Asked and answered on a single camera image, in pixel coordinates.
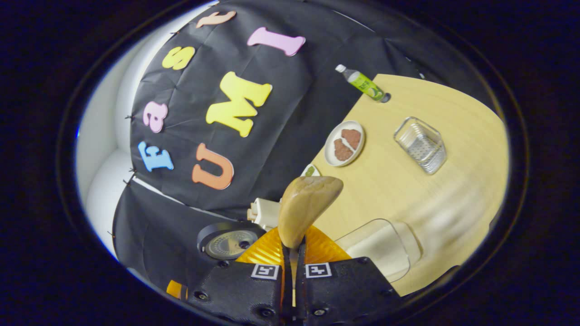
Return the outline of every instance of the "wooden table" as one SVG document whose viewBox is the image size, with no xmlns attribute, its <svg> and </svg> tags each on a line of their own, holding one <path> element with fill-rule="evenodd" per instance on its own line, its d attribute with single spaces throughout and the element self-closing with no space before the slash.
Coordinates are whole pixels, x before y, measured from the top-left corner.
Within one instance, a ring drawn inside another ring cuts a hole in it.
<svg viewBox="0 0 580 326">
<path fill-rule="evenodd" d="M 509 169 L 502 120 L 476 99 L 421 79 L 379 74 L 375 83 L 392 98 L 362 95 L 345 121 L 358 121 L 366 140 L 351 164 L 334 167 L 323 148 L 313 164 L 344 181 L 339 198 L 315 222 L 331 239 L 374 219 L 409 225 L 422 252 L 393 283 L 400 295 L 419 290 L 462 264 L 481 244 L 504 198 Z M 447 161 L 427 175 L 393 139 L 405 118 L 417 117 L 441 133 Z"/>
</svg>

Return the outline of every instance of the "meat slice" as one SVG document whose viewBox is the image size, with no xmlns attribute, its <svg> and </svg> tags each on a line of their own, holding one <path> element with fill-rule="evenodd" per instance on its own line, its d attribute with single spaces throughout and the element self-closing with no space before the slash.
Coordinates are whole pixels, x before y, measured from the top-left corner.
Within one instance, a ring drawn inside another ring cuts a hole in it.
<svg viewBox="0 0 580 326">
<path fill-rule="evenodd" d="M 339 161 L 346 161 L 352 155 L 353 151 L 342 143 L 342 139 L 339 138 L 334 141 L 334 156 L 336 156 Z"/>
<path fill-rule="evenodd" d="M 350 147 L 357 149 L 361 141 L 361 133 L 354 129 L 342 129 L 340 135 L 349 142 Z"/>
</svg>

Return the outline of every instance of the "plastic bottle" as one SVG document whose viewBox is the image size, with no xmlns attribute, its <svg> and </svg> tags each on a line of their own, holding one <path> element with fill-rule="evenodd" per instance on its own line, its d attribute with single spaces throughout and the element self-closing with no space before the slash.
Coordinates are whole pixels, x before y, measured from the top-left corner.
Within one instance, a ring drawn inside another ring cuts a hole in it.
<svg viewBox="0 0 580 326">
<path fill-rule="evenodd" d="M 346 81 L 361 92 L 370 96 L 377 102 L 385 103 L 391 99 L 391 94 L 383 92 L 375 83 L 373 83 L 367 76 L 363 75 L 358 70 L 347 69 L 345 66 L 339 64 L 335 68 L 336 71 L 345 76 Z"/>
</svg>

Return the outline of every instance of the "foam letter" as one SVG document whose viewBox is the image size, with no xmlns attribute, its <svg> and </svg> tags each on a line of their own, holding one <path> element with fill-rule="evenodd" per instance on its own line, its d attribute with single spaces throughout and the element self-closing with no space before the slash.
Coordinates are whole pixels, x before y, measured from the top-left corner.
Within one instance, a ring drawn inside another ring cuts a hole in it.
<svg viewBox="0 0 580 326">
<path fill-rule="evenodd" d="M 193 182 L 201 182 L 206 186 L 217 190 L 225 189 L 230 185 L 231 178 L 234 177 L 234 166 L 231 164 L 230 160 L 208 150 L 204 143 L 201 143 L 199 146 L 197 146 L 195 158 L 198 161 L 208 160 L 211 163 L 219 165 L 222 168 L 222 175 L 215 176 L 211 173 L 205 172 L 201 169 L 199 164 L 196 164 L 193 167 L 193 172 L 191 173 L 191 179 Z"/>
<path fill-rule="evenodd" d="M 212 104 L 205 115 L 207 123 L 215 121 L 232 127 L 240 132 L 240 136 L 246 137 L 252 130 L 253 121 L 251 119 L 241 120 L 236 117 L 253 117 L 258 112 L 253 108 L 248 99 L 255 106 L 262 106 L 270 95 L 272 85 L 256 84 L 235 75 L 233 71 L 227 73 L 219 84 L 219 88 L 231 100 L 229 102 Z"/>
<path fill-rule="evenodd" d="M 181 46 L 178 46 L 177 48 L 169 50 L 161 65 L 163 68 L 173 68 L 173 70 L 183 69 L 187 66 L 194 54 L 195 49 L 192 46 L 183 49 Z"/>
<path fill-rule="evenodd" d="M 163 150 L 161 151 L 161 154 L 157 155 L 157 153 L 159 153 L 158 147 L 145 147 L 147 147 L 145 142 L 140 142 L 139 145 L 137 145 L 143 163 L 149 172 L 157 168 L 168 168 L 173 170 L 173 162 L 171 161 L 171 157 L 169 157 L 169 152 L 167 150 Z"/>
<path fill-rule="evenodd" d="M 151 101 L 143 110 L 143 123 L 145 126 L 149 126 L 154 133 L 161 131 L 165 117 L 167 117 L 167 105 L 165 104 Z"/>
<path fill-rule="evenodd" d="M 260 27 L 252 33 L 248 39 L 248 45 L 263 44 L 276 49 L 283 50 L 284 53 L 291 57 L 295 55 L 300 47 L 306 42 L 302 36 L 289 37 L 282 34 L 268 32 L 265 27 Z"/>
<path fill-rule="evenodd" d="M 196 28 L 200 28 L 203 25 L 218 25 L 225 23 L 235 16 L 235 12 L 228 12 L 225 15 L 218 16 L 219 12 L 215 12 L 207 17 L 203 17 L 197 22 Z"/>
</svg>

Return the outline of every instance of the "small plate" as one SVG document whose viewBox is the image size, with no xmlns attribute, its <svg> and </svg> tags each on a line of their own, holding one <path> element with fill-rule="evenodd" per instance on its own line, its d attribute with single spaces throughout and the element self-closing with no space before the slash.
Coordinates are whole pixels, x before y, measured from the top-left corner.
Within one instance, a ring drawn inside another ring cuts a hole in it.
<svg viewBox="0 0 580 326">
<path fill-rule="evenodd" d="M 350 147 L 349 142 L 347 142 L 346 139 L 340 136 L 342 129 L 354 129 L 361 133 L 361 140 L 358 143 L 358 147 L 356 150 Z M 336 139 L 342 139 L 342 143 L 346 145 L 346 147 L 350 148 L 351 151 L 353 151 L 353 155 L 351 155 L 346 161 L 341 161 L 337 159 L 336 156 L 334 156 L 334 141 Z M 363 126 L 361 126 L 356 121 L 345 121 L 336 126 L 332 130 L 330 135 L 328 135 L 327 142 L 324 145 L 324 158 L 326 159 L 326 162 L 332 166 L 344 166 L 347 165 L 348 163 L 351 163 L 357 158 L 357 156 L 361 153 L 363 146 L 364 146 Z"/>
</svg>

